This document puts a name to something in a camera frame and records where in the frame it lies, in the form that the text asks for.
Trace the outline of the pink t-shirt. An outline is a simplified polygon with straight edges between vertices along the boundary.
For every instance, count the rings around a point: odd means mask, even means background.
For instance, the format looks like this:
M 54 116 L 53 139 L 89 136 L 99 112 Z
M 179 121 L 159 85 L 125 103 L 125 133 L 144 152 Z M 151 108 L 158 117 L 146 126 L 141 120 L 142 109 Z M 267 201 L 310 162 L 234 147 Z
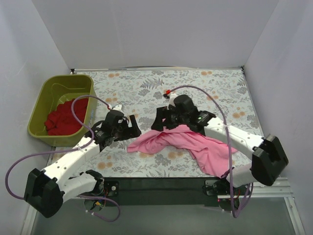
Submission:
M 161 132 L 151 130 L 130 143 L 127 152 L 155 154 L 167 146 L 188 150 L 205 174 L 221 177 L 229 169 L 228 145 L 193 132 L 186 125 Z

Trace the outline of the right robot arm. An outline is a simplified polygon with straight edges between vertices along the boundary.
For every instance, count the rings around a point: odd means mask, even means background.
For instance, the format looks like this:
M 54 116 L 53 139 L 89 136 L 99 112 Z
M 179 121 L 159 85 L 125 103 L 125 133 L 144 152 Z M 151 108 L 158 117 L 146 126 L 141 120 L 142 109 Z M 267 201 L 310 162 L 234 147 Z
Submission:
M 185 94 L 171 94 L 168 99 L 167 106 L 157 108 L 151 129 L 163 131 L 184 124 L 193 132 L 230 144 L 251 159 L 251 163 L 229 171 L 221 182 L 224 193 L 234 194 L 240 186 L 254 182 L 272 186 L 288 165 L 289 160 L 275 135 L 262 137 L 227 126 L 215 114 L 198 110 Z

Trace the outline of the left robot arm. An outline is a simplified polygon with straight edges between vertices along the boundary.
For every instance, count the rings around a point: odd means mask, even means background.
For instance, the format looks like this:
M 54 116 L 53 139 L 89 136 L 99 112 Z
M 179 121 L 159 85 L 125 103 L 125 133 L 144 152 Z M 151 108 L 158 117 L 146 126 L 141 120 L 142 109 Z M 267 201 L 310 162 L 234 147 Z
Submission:
M 76 147 L 42 170 L 32 170 L 27 178 L 24 200 L 44 217 L 55 215 L 64 202 L 77 196 L 105 194 L 105 179 L 95 170 L 74 173 L 114 141 L 137 138 L 141 131 L 135 116 L 110 110 L 105 120 L 97 122 L 84 134 Z

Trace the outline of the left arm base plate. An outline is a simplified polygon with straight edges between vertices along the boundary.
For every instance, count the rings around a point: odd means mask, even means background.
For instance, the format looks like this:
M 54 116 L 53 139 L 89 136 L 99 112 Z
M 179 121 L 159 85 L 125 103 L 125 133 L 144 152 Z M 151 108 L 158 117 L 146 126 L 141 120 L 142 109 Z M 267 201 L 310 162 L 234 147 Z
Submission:
M 118 196 L 119 182 L 102 181 L 100 183 L 97 183 L 91 194 L 94 196 L 108 196 L 108 197 Z

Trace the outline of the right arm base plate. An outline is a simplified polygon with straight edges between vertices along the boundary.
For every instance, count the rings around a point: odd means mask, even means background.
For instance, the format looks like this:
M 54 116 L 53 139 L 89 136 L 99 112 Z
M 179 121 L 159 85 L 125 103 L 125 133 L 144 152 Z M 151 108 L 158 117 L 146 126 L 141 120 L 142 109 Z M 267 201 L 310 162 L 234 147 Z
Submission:
M 244 195 L 247 185 L 233 188 L 234 197 Z M 227 196 L 230 197 L 230 183 L 227 180 L 206 180 L 202 187 L 203 192 L 208 196 Z

